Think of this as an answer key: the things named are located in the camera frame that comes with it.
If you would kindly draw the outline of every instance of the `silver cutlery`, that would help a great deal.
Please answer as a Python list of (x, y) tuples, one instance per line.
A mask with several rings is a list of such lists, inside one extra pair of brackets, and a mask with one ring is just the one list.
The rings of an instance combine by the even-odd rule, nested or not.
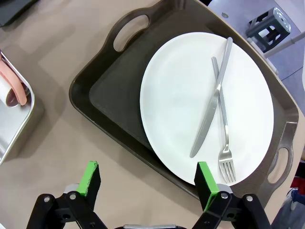
[[(217, 79), (219, 71), (218, 71), (218, 64), (216, 57), (212, 57), (212, 63), (213, 63), (214, 74)], [(232, 183), (236, 181), (236, 176), (235, 176), (235, 169), (232, 159), (232, 153), (229, 149), (229, 127), (228, 127), (227, 113), (225, 110), (224, 94), (222, 88), (219, 91), (219, 100), (220, 100), (219, 102), (224, 120), (225, 145), (224, 145), (224, 149), (219, 153), (218, 164), (226, 183)]]
[(199, 132), (197, 134), (195, 143), (192, 147), (191, 153), (190, 153), (190, 157), (194, 157), (199, 149), (201, 148), (206, 135), (208, 134), (208, 131), (210, 129), (211, 123), (213, 121), (214, 115), (215, 115), (215, 111), (218, 105), (218, 97), (219, 97), (219, 92), (221, 89), (221, 84), (223, 82), (224, 79), (224, 72), (225, 69), (227, 67), (228, 61), (229, 61), (229, 56), (230, 56), (230, 52), (231, 52), (231, 48), (232, 48), (232, 43), (233, 40), (231, 37), (229, 37), (227, 39), (227, 43), (226, 43), (226, 48), (224, 51), (224, 57), (223, 57), (223, 61), (220, 67), (220, 71), (219, 71), (219, 75), (216, 81), (216, 87), (214, 90), (214, 93), (211, 97), (211, 100), (209, 102), (209, 105), (207, 107), (207, 111), (205, 113), (204, 119), (202, 121), (201, 127), (199, 129)]

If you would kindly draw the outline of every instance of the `pink object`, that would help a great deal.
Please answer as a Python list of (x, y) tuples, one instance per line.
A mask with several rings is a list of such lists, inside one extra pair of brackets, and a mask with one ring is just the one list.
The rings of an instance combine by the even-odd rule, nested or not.
[(18, 102), (21, 105), (25, 105), (27, 102), (27, 96), (24, 92), (23, 86), (20, 82), (20, 79), (16, 74), (3, 62), (2, 57), (0, 56), (0, 76), (2, 76), (12, 87)]

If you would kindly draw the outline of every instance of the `screw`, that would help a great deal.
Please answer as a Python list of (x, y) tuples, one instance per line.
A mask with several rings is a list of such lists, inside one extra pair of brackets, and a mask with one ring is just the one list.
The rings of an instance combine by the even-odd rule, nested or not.
[(46, 203), (49, 202), (49, 201), (50, 201), (50, 197), (45, 197), (45, 198), (43, 199), (43, 201), (46, 202)]
[(90, 228), (94, 228), (94, 227), (95, 227), (95, 222), (91, 222), (91, 223), (89, 224), (89, 226), (90, 226)]
[(75, 194), (71, 194), (70, 195), (70, 199), (75, 199), (76, 198), (76, 195)]
[(253, 200), (253, 197), (252, 196), (247, 196), (246, 199), (251, 202)]
[(227, 195), (226, 193), (222, 193), (222, 194), (221, 194), (221, 198), (222, 198), (222, 199), (227, 199), (227, 198), (228, 198), (228, 195)]
[(227, 15), (226, 13), (222, 12), (221, 16), (223, 16), (224, 18), (228, 18), (229, 15)]

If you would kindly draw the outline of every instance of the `metal container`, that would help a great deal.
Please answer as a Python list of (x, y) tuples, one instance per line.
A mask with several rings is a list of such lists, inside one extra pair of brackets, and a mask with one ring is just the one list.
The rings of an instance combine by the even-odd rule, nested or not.
[(42, 102), (35, 94), (25, 78), (1, 52), (2, 60), (15, 72), (27, 86), (30, 94), (24, 106), (7, 107), (0, 102), (0, 165), (4, 160), (14, 158), (37, 126), (43, 114)]

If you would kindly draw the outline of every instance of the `plate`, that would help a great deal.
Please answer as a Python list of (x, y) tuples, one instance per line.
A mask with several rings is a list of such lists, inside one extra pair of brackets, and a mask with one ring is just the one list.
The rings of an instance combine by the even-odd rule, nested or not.
[[(140, 110), (147, 138), (165, 166), (190, 184), (194, 184), (198, 161), (206, 161), (215, 181), (225, 184), (218, 166), (224, 146), (219, 106), (202, 147), (190, 158), (216, 83), (211, 58), (215, 56), (220, 67), (225, 44), (225, 38), (204, 32), (175, 37), (155, 53), (142, 80)], [(232, 46), (223, 92), (236, 173), (236, 182), (229, 185), (234, 185), (262, 162), (274, 124), (264, 76), (236, 44)]]

